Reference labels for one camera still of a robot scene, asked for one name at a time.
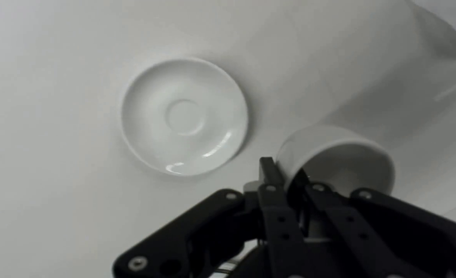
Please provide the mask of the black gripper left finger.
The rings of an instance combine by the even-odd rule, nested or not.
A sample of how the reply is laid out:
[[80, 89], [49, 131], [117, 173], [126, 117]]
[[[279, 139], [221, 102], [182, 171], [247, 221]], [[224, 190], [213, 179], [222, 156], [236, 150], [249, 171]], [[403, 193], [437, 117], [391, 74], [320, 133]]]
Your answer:
[[324, 278], [303, 239], [296, 216], [287, 204], [283, 177], [272, 157], [259, 159], [258, 202], [272, 278]]

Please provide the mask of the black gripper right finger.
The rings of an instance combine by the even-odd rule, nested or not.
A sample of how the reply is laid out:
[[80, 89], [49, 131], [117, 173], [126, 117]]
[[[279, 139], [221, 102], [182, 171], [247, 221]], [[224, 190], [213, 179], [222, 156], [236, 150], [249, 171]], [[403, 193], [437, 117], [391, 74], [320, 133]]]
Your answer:
[[330, 187], [312, 182], [300, 170], [290, 193], [301, 197], [304, 235], [315, 236], [312, 227], [317, 225], [363, 278], [426, 278], [423, 270], [395, 255], [371, 222]]

